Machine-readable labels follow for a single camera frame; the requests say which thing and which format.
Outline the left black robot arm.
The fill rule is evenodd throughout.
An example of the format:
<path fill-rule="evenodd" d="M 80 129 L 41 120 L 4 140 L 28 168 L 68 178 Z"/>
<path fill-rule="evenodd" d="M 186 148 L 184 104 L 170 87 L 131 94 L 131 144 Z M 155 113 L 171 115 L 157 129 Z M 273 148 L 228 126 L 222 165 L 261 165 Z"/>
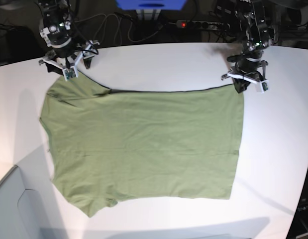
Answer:
<path fill-rule="evenodd" d="M 242 33 L 242 50 L 240 54 L 227 57 L 227 62 L 233 65 L 221 79 L 231 78 L 239 94 L 246 91 L 250 84 L 256 87 L 257 92 L 264 93 L 269 90 L 266 78 L 268 62 L 262 56 L 269 47 L 270 34 L 263 2 L 239 0 L 235 15 Z"/>

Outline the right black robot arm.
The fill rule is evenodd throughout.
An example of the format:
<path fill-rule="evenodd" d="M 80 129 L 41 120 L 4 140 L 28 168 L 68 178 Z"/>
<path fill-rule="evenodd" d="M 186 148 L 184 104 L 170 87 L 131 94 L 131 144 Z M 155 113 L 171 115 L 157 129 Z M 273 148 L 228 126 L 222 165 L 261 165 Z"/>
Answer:
<path fill-rule="evenodd" d="M 68 0 L 39 0 L 43 19 L 39 33 L 50 48 L 39 65 L 45 65 L 48 72 L 64 76 L 65 80 L 78 77 L 78 64 L 90 68 L 92 58 L 98 55 L 97 40 L 87 40 L 75 23 L 74 12 Z"/>

